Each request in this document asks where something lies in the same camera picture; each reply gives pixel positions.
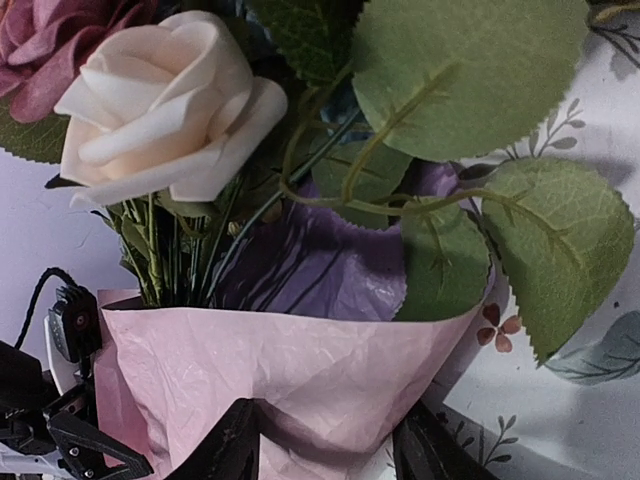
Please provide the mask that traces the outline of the pink paper flower bouquet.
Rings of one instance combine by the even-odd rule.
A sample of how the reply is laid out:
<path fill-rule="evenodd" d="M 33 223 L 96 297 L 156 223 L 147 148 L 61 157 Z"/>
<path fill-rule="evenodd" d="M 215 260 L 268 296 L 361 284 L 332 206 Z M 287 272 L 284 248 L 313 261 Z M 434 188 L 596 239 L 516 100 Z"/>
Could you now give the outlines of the pink paper flower bouquet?
<path fill-rule="evenodd" d="M 25 129 L 53 122 L 43 149 L 13 154 L 60 166 L 60 179 L 134 229 L 124 258 L 153 306 L 211 306 L 229 256 L 216 252 L 244 194 L 253 156 L 287 110 L 287 91 L 259 76 L 242 49 L 256 24 L 277 50 L 274 67 L 298 83 L 297 128 L 282 135 L 279 195 L 326 207 L 350 225 L 363 215 L 404 221 L 414 241 L 431 234 L 434 265 L 449 265 L 438 214 L 451 199 L 391 189 L 357 191 L 376 154 L 453 158 L 460 128 L 479 131 L 511 100 L 474 83 L 432 115 L 461 59 L 499 61 L 497 37 L 539 26 L 554 60 L 573 21 L 566 1 L 253 1 L 231 31 L 212 4 L 157 1 L 5 1 L 1 5 L 1 103 Z"/>

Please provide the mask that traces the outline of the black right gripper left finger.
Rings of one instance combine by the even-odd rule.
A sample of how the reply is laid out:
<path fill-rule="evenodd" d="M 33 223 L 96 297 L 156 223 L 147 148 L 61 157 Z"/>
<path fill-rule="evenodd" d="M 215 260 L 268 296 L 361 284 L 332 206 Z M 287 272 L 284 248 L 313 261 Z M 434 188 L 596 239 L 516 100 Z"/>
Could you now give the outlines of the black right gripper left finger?
<path fill-rule="evenodd" d="M 239 398 L 167 480 L 257 480 L 259 453 L 257 405 Z"/>

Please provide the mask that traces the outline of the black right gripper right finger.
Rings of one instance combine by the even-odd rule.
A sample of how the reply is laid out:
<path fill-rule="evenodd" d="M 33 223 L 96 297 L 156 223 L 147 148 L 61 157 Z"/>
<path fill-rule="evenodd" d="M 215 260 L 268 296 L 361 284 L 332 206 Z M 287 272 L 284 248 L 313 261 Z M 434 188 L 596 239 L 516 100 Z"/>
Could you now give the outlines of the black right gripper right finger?
<path fill-rule="evenodd" d="M 495 480 L 418 401 L 392 433 L 399 480 Z"/>

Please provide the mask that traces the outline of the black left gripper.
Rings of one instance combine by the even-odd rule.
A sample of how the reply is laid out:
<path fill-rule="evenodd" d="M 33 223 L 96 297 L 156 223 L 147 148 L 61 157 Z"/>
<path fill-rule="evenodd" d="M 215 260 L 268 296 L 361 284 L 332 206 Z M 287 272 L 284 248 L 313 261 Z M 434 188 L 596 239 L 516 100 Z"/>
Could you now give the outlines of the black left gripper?
<path fill-rule="evenodd" d="M 43 412 L 62 395 L 35 357 L 1 342 L 1 443 L 60 451 L 75 479 L 129 480 L 153 473 L 146 457 L 69 412 Z"/>

